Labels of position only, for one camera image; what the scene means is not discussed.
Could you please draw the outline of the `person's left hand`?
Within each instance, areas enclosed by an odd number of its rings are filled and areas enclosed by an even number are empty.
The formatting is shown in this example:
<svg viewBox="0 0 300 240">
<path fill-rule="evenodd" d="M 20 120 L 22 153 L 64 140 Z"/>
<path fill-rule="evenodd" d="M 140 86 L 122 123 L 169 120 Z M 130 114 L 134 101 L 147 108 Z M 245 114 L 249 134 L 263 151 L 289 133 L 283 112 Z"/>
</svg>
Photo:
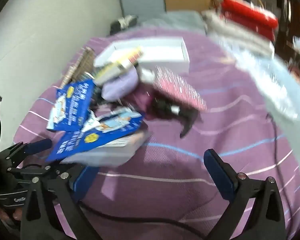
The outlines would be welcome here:
<svg viewBox="0 0 300 240">
<path fill-rule="evenodd" d="M 0 208 L 0 219 L 2 222 L 5 222 L 8 225 L 12 225 L 15 221 L 21 221 L 23 211 L 21 207 L 18 207 L 14 210 L 9 209 L 6 212 L 4 209 Z"/>
</svg>

